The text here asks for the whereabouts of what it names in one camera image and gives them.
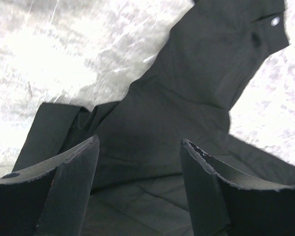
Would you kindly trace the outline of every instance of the black dress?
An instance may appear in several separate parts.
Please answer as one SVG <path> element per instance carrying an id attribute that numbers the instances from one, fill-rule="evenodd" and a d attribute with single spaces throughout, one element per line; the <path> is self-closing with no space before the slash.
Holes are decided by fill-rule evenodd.
<path id="1" fill-rule="evenodd" d="M 295 236 L 295 167 L 229 135 L 229 110 L 289 44 L 284 11 L 198 1 L 122 101 L 42 104 L 13 171 L 97 135 L 83 236 Z"/>

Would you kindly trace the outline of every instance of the white surface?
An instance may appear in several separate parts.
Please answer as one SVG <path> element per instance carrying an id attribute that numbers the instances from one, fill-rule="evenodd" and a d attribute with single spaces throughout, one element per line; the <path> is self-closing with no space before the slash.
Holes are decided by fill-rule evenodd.
<path id="1" fill-rule="evenodd" d="M 266 60 L 233 108 L 231 133 L 295 165 L 295 0 L 291 46 Z M 0 177 L 43 101 L 121 100 L 191 0 L 0 0 Z"/>

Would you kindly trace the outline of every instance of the textured white surface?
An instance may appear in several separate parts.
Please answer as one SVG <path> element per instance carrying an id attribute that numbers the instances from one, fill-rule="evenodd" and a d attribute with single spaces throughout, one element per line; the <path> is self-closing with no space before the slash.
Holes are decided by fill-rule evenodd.
<path id="1" fill-rule="evenodd" d="M 291 46 L 266 60 L 233 108 L 231 133 L 295 165 L 295 0 Z M 43 101 L 121 100 L 191 0 L 0 0 L 0 177 Z"/>

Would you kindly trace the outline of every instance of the black garment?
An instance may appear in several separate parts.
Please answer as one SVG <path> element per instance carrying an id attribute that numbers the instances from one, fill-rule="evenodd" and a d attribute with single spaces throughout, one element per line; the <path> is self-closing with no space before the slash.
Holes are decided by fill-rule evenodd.
<path id="1" fill-rule="evenodd" d="M 201 203 L 187 201 L 181 138 L 247 175 L 295 184 L 295 167 L 228 134 L 228 112 L 249 80 L 269 55 L 288 46 L 284 11 L 283 0 L 198 1 L 172 28 L 155 63 L 131 84 L 121 102 L 99 105 L 91 113 L 82 107 L 43 104 L 13 171 L 98 135 L 100 153 L 85 236 L 193 235 L 189 207 L 198 209 L 193 204 Z M 200 198 L 210 184 L 189 193 Z M 264 207 L 254 214 L 261 215 Z M 202 216 L 210 218 L 200 231 L 193 226 L 197 235 L 238 235 L 225 231 L 228 226 L 237 229 L 232 222 L 236 218 L 225 216 L 215 223 L 214 209 L 203 210 Z M 197 224 L 197 216 L 191 217 Z M 254 218 L 240 224 L 249 228 L 259 222 Z M 280 235 L 275 230 L 250 233 Z"/>
<path id="2" fill-rule="evenodd" d="M 91 137 L 0 178 L 0 236 L 80 235 L 98 152 Z"/>
<path id="3" fill-rule="evenodd" d="M 187 140 L 182 147 L 195 235 L 295 235 L 295 183 L 248 175 Z"/>

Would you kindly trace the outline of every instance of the snap button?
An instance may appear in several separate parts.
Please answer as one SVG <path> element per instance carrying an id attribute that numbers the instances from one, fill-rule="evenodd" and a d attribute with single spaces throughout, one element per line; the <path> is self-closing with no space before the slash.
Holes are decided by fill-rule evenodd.
<path id="1" fill-rule="evenodd" d="M 271 21 L 271 25 L 272 25 L 272 26 L 276 26 L 279 22 L 280 22 L 280 17 L 275 17 L 275 18 Z"/>

